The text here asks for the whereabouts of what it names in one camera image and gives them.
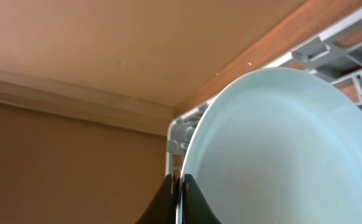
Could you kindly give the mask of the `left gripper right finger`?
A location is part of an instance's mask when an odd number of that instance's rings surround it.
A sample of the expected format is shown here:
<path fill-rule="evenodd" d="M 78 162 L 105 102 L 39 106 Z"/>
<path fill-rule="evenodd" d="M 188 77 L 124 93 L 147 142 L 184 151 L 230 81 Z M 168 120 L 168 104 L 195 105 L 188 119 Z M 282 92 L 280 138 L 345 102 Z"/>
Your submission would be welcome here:
<path fill-rule="evenodd" d="M 191 174 L 184 175 L 182 184 L 182 223 L 221 224 Z"/>

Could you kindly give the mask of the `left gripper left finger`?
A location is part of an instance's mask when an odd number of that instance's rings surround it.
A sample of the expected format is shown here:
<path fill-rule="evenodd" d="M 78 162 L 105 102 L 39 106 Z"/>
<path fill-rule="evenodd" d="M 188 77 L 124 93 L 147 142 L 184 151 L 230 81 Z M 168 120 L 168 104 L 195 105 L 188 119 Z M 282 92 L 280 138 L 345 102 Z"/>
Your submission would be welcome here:
<path fill-rule="evenodd" d="M 179 180 L 174 174 L 165 176 L 154 198 L 136 224 L 174 224 Z"/>

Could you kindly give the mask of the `light blue plate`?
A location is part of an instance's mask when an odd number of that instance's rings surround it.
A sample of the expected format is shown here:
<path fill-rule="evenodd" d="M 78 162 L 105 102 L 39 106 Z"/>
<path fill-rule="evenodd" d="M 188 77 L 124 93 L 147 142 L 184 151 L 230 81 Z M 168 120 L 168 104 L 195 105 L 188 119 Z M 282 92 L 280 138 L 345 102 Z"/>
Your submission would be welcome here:
<path fill-rule="evenodd" d="M 204 112 L 188 175 L 222 223 L 362 223 L 362 111 L 308 73 L 251 72 Z"/>

